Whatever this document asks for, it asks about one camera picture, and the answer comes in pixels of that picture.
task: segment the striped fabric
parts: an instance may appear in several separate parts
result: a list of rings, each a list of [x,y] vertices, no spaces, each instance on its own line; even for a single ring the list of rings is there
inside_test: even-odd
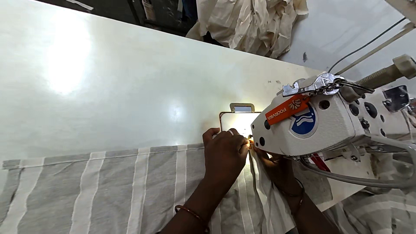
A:
[[[278,234],[294,227],[259,163],[247,157],[212,216],[212,233]],[[191,144],[8,160],[3,169],[0,233],[154,234],[193,193],[205,163],[203,144]]]
[[[409,178],[408,155],[377,154],[381,179]],[[325,211],[345,234],[416,234],[416,187],[366,187]]]

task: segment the human hand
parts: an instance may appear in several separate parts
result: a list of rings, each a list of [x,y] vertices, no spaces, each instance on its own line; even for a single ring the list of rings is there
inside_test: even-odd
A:
[[[290,194],[299,193],[300,186],[293,175],[292,161],[290,159],[284,158],[281,154],[266,152],[254,145],[253,149],[257,153],[270,180],[273,181],[278,189]]]
[[[223,186],[228,191],[245,165],[249,141],[239,135],[237,130],[230,129],[214,134],[220,128],[210,128],[202,135],[205,146],[205,177],[204,179]]]

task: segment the blue logo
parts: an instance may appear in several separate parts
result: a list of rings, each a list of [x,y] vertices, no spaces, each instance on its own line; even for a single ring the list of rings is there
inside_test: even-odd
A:
[[[308,103],[308,108],[290,117],[290,131],[299,138],[312,136],[318,127],[318,116],[315,109]]]

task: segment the bracelet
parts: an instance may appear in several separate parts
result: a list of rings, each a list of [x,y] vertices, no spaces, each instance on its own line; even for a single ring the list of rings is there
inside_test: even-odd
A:
[[[296,179],[296,180],[297,180],[297,182],[300,184],[300,186],[302,186],[302,191],[300,192],[300,194],[298,194],[298,195],[295,195],[295,194],[290,194],[290,193],[287,193],[287,192],[285,192],[285,191],[283,191],[283,190],[279,189],[279,191],[280,191],[281,193],[283,193],[283,194],[285,194],[285,195],[287,195],[287,196],[290,196],[290,197],[300,197],[299,205],[297,206],[297,208],[296,208],[296,210],[295,210],[294,212],[291,212],[291,213],[292,213],[292,216],[296,216],[296,215],[297,215],[297,213],[299,212],[299,210],[300,210],[300,206],[302,205],[302,201],[303,201],[303,194],[305,193],[305,187],[303,187],[302,182],[300,182],[300,180],[298,180],[297,178],[295,178],[295,179]]]
[[[188,208],[186,208],[184,206],[181,206],[181,205],[175,206],[175,212],[176,213],[180,209],[187,211],[188,213],[190,213],[191,215],[193,215],[195,218],[197,218],[201,222],[202,226],[205,227],[205,233],[209,233],[210,232],[209,227],[206,225],[207,222],[205,222],[197,213],[195,213],[192,210],[190,210],[190,209],[188,209]]]

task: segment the table surface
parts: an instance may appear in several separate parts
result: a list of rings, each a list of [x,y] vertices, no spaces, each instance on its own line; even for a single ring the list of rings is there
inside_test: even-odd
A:
[[[33,0],[2,1],[0,45],[0,160],[201,142],[321,73]],[[321,209],[362,188],[333,183]]]

